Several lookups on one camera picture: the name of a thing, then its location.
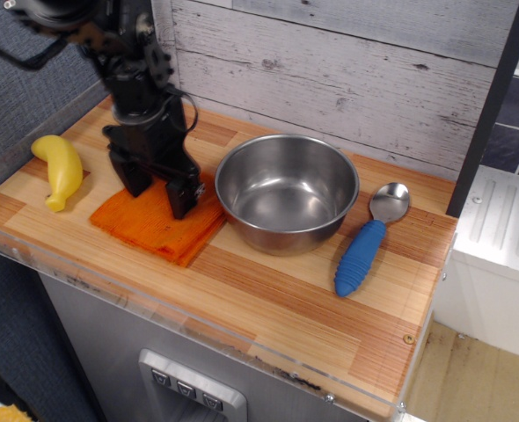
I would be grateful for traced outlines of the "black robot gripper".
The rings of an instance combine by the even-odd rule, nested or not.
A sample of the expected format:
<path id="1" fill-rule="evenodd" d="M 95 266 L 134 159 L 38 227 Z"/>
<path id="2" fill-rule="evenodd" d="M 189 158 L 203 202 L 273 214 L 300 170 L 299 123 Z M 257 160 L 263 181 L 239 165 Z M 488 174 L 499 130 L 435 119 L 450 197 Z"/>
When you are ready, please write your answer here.
<path id="1" fill-rule="evenodd" d="M 141 195 L 152 176 L 168 180 L 165 185 L 173 217 L 183 219 L 196 207 L 205 192 L 198 164 L 186 152 L 188 133 L 179 96 L 166 98 L 157 112 L 147 116 L 120 116 L 117 123 L 103 128 L 109 141 L 109 158 L 124 188 Z"/>

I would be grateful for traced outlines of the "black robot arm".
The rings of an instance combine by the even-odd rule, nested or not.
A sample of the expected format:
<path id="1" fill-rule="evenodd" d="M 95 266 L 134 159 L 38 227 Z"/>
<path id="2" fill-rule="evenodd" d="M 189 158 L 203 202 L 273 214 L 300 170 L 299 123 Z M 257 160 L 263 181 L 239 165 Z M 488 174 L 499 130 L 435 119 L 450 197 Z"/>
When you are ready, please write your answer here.
<path id="1" fill-rule="evenodd" d="M 170 83 L 171 57 L 160 47 L 149 1 L 6 1 L 4 8 L 54 42 L 26 60 L 0 48 L 0 57 L 36 71 L 70 43 L 91 60 L 113 99 L 115 125 L 103 129 L 109 157 L 124 187 L 137 197 L 154 177 L 165 180 L 180 220 L 204 191 L 198 164 L 186 152 L 187 94 Z"/>

